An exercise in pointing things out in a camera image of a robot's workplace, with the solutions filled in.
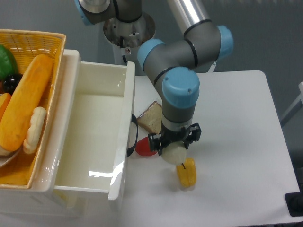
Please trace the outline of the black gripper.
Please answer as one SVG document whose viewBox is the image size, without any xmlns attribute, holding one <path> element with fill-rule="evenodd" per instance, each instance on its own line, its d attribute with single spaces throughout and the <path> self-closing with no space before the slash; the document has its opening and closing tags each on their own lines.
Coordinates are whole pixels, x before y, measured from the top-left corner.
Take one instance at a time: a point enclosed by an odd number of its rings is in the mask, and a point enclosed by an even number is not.
<svg viewBox="0 0 303 227">
<path fill-rule="evenodd" d="M 172 131 L 162 125 L 160 134 L 150 133 L 147 137 L 150 151 L 157 151 L 158 155 L 161 156 L 165 146 L 173 142 L 182 141 L 185 149 L 188 149 L 190 144 L 200 140 L 201 134 L 202 130 L 199 123 L 194 123 L 188 128 L 180 128 L 179 131 Z"/>
</svg>

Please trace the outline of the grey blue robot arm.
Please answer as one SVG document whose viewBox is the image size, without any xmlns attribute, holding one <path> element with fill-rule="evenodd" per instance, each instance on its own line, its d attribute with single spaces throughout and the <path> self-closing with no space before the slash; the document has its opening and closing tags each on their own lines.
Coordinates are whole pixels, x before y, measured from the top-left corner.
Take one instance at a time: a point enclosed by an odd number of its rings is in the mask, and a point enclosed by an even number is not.
<svg viewBox="0 0 303 227">
<path fill-rule="evenodd" d="M 104 24 L 121 61 L 137 61 L 161 97 L 161 131 L 148 135 L 150 150 L 162 155 L 176 142 L 188 148 L 198 141 L 202 131 L 192 118 L 200 82 L 194 69 L 232 53 L 230 30 L 214 25 L 200 0 L 168 1 L 183 34 L 169 45 L 154 37 L 155 23 L 139 0 L 77 0 L 75 5 L 84 24 Z"/>
</svg>

